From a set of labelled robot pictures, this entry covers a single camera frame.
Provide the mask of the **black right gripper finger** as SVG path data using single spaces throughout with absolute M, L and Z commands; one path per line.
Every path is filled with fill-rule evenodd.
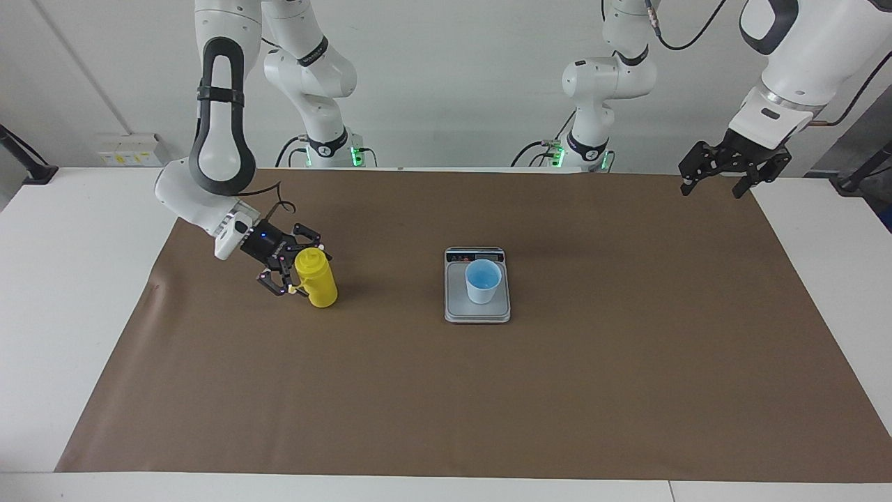
M 300 251 L 303 251 L 303 249 L 316 248 L 325 255 L 326 260 L 332 260 L 332 255 L 328 254 L 328 251 L 325 251 L 321 235 L 318 232 L 313 231 L 313 229 L 310 229 L 305 225 L 294 225 L 293 237 L 295 241 L 295 244 L 293 245 L 293 254 L 297 255 Z
M 308 292 L 300 286 L 300 278 L 293 279 L 293 267 L 292 259 L 268 259 L 257 277 L 258 283 L 278 298 L 286 294 L 306 298 Z

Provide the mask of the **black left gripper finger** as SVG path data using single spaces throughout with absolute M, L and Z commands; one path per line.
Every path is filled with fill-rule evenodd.
M 688 196 L 698 181 L 704 180 L 712 168 L 712 148 L 707 143 L 695 143 L 691 150 L 679 162 L 679 175 L 682 184 L 679 190 L 682 196 Z
M 732 196 L 737 199 L 742 198 L 746 192 L 751 190 L 752 187 L 755 187 L 755 185 L 774 182 L 777 180 L 778 176 L 780 176 L 781 172 L 783 172 L 782 167 L 780 169 L 777 169 L 776 167 L 763 167 L 762 169 L 755 169 L 755 171 L 748 172 L 740 177 L 736 184 L 733 185 Z

